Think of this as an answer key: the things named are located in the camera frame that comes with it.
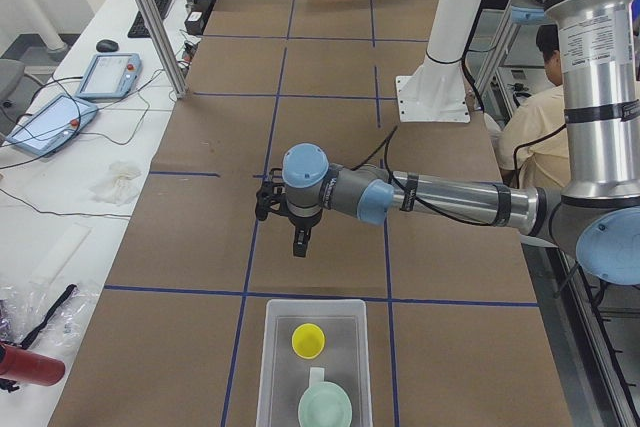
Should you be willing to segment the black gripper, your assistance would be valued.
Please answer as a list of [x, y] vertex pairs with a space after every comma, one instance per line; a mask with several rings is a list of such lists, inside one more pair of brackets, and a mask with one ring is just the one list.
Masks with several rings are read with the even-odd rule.
[[292, 243], [292, 252], [295, 257], [305, 258], [307, 255], [308, 245], [311, 239], [312, 228], [309, 226], [294, 227], [294, 238]]

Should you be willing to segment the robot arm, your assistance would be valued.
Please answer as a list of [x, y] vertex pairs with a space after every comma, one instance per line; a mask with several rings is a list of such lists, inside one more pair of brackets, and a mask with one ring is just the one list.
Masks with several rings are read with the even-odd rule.
[[550, 243], [612, 284], [639, 281], [639, 85], [634, 0], [511, 0], [540, 24], [551, 89], [531, 97], [499, 137], [500, 183], [462, 182], [361, 163], [331, 163], [302, 143], [283, 159], [275, 211], [304, 256], [326, 210], [379, 225], [391, 209], [475, 226], [512, 227]]

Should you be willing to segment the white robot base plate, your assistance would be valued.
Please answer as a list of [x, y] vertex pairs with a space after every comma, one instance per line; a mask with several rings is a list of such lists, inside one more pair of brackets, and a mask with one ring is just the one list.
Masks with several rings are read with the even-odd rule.
[[461, 74], [452, 77], [397, 76], [395, 82], [401, 122], [470, 122]]

